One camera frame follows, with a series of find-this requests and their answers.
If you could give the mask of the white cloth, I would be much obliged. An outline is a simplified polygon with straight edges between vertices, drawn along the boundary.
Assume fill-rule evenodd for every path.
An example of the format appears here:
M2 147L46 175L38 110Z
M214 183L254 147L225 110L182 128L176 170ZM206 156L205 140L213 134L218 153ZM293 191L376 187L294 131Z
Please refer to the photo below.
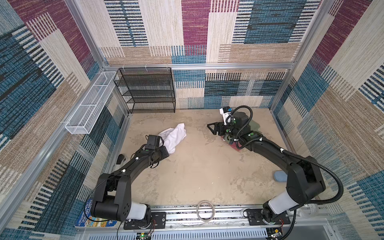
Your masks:
M164 140L164 146L169 154L173 154L176 151L176 146L187 136L185 124L180 123L175 128L168 128L159 136Z

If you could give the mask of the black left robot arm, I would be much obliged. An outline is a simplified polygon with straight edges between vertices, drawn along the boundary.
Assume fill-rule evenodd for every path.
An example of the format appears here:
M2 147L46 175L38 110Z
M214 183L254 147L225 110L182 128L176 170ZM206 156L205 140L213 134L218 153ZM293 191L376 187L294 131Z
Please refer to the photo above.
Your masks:
M141 149L120 169L101 174L95 187L91 216L105 220L123 222L133 210L131 185L139 174L148 167L168 158L165 146L156 149Z

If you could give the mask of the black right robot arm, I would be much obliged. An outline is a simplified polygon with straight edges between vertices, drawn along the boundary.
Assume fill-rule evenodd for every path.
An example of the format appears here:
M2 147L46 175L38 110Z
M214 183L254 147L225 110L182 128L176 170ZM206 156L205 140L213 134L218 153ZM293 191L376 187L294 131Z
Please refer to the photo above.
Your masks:
M300 160L284 154L281 147L269 141L251 124L242 128L248 119L244 112L237 112L234 124L215 122L207 124L207 127L214 135L223 136L230 143L238 143L240 148L244 147L265 157L287 174L286 189L263 204L264 222L274 223L287 210L293 211L307 204L322 193L326 186L320 168L313 165L317 162L314 158Z

